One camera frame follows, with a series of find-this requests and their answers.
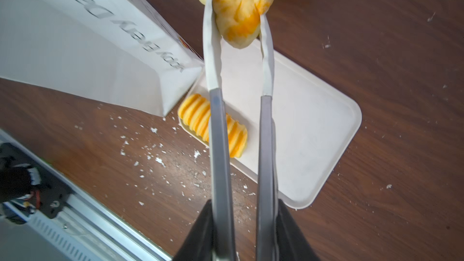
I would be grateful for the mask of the long ridged bread front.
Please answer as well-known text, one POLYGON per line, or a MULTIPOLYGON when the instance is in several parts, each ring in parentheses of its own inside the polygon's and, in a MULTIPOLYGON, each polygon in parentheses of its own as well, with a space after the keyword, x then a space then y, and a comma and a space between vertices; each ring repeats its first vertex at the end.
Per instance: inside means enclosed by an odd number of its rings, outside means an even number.
MULTIPOLYGON (((209 143, 210 101, 200 94, 187 97, 178 109, 182 123, 195 133, 203 142, 209 143)), ((228 151, 230 158, 243 155, 248 141, 248 131, 245 125, 226 114, 228 151)))

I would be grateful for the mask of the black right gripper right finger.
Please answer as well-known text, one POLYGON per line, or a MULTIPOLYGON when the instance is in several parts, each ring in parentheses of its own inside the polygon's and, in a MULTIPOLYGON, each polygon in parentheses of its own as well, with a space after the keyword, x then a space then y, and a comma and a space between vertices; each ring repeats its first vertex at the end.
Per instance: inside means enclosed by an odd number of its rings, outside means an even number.
POLYGON ((276 226, 280 261, 320 260, 281 199, 278 202, 276 226))

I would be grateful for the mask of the white printed paper gift bag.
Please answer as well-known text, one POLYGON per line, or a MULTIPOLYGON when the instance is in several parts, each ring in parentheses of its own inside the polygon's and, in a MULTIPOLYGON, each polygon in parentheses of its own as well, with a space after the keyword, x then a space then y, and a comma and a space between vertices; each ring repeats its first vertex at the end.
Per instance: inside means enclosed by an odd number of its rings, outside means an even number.
POLYGON ((165 116, 203 61, 146 0, 1 0, 1 77, 165 116))

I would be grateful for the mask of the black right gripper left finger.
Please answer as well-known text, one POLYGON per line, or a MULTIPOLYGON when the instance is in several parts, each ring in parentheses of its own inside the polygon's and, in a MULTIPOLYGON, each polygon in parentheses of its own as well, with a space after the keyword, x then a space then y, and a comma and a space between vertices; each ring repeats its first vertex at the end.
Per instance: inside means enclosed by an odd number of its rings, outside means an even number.
POLYGON ((190 229, 173 261, 212 261, 213 258, 213 210, 209 199, 190 229))

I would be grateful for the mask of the metal tongs with white tips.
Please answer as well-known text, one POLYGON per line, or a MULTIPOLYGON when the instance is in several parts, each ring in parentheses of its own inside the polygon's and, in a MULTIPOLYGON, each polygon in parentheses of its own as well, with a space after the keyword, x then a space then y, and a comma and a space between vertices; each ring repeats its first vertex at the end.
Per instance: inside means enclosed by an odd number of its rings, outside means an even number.
MULTIPOLYGON (((221 89, 221 36, 216 25, 213 0, 206 0, 203 18, 205 77, 210 97, 209 146, 212 172, 213 258, 236 258, 232 184, 225 104, 221 89)), ((259 127, 259 169, 257 193, 256 259, 276 261, 278 184, 276 173, 276 134, 272 115, 275 60, 271 30, 261 16, 263 92, 259 127)))

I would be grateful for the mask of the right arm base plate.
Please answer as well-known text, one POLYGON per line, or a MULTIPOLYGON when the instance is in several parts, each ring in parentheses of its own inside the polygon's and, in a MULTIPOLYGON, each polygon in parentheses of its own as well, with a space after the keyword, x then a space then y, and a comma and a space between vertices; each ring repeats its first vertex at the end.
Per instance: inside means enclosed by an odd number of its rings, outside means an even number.
POLYGON ((1 144, 1 217, 14 224, 41 212, 54 219, 72 194, 70 186, 12 143, 1 144))

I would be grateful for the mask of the small twisted bread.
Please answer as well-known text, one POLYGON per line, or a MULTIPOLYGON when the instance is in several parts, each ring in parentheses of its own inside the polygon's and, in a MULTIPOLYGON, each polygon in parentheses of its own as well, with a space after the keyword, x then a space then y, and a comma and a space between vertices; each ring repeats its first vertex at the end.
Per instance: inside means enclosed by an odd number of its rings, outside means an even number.
POLYGON ((217 28, 223 39, 237 49, 248 47, 258 36, 261 16, 274 0, 213 0, 217 28))

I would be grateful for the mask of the aluminium front rail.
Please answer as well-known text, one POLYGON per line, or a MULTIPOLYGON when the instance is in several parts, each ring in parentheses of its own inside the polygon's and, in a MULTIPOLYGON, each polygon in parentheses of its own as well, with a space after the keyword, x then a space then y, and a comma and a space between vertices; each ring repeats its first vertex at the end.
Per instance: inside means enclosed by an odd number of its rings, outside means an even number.
POLYGON ((40 159, 6 132, 1 144, 12 143, 72 189, 54 219, 37 212, 26 223, 1 217, 4 261, 169 261, 171 256, 98 200, 40 159))

